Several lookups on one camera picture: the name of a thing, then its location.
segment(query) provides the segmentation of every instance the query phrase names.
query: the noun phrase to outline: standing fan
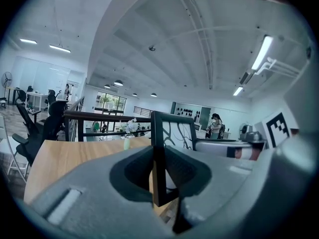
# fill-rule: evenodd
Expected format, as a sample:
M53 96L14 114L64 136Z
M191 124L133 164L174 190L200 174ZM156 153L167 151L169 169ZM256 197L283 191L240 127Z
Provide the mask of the standing fan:
M12 74L11 72L5 72L1 78L1 84L4 87L4 98L5 98L5 89L9 87L12 83Z

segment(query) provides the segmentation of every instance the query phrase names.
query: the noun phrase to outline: woman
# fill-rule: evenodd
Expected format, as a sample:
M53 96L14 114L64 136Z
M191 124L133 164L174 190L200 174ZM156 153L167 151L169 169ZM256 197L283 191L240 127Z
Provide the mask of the woman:
M215 124L211 127L212 133L210 139L218 139L221 124L223 123L218 114L213 114L213 120L216 120Z
M65 90L64 90L64 100L68 100L69 95L70 95L69 84L67 84L67 85L65 86Z

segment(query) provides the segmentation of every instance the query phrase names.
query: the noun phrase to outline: white chair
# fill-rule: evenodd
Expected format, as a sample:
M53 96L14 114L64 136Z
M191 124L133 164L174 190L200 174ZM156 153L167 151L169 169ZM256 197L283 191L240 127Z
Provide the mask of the white chair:
M11 169L18 170L22 179L26 183L26 172L28 170L29 163L25 157L18 154L15 150L18 145L18 142L16 142L11 136L8 136L5 128L4 118L3 116L0 116L0 152L6 155L10 155L9 162L12 157L7 174L10 173ZM17 161L19 161L19 163L25 164L25 167L19 167Z

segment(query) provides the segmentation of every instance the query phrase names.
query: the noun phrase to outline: person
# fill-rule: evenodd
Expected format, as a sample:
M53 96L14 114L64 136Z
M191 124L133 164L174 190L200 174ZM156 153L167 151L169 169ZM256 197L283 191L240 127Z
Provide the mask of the person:
M219 135L219 131L220 131L220 128L221 128L221 124L222 124L222 120L220 118L220 116L218 114L213 114L213 120L216 120L215 124L212 125L211 127L211 137L210 139L215 139L217 140L218 139L218 135Z
M65 90L64 90L64 99L65 99L65 100L68 100L69 95L70 95L69 84L66 84Z
M105 125L105 122L103 122L102 133L105 133L105 130L106 130L106 125Z
M93 126L92 126L93 132L96 133L99 129L100 129L100 125L98 122L93 122Z

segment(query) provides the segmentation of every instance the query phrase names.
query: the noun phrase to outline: railing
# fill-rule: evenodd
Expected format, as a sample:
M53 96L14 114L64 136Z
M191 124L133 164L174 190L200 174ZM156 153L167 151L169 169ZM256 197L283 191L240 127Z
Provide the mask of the railing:
M65 112L80 112L82 110L84 103L84 97L81 97L78 101L76 101L74 104L72 104ZM74 141L76 136L76 128L77 128L77 120L76 119L70 119L65 116L64 119L64 125L65 125L65 140L66 141Z
M141 107L134 106L134 113L150 118L152 111L148 110L148 109L141 108Z
M129 116L115 116L115 115L103 115L103 114L95 114L95 113L84 113L84 112L78 112L78 111L71 111L70 109L67 109L64 112L64 116L66 120L77 121L77 133L78 133L78 141L83 141L84 137L87 136L105 136L105 135L120 135L125 134L125 132L112 132L112 133L84 133L84 121L108 121L108 122L128 122L129 120L133 119L134 117ZM150 118L141 118L137 117L137 122L151 122ZM151 131L149 130L140 130L139 132L147 132ZM66 138L67 141L74 141L73 137Z

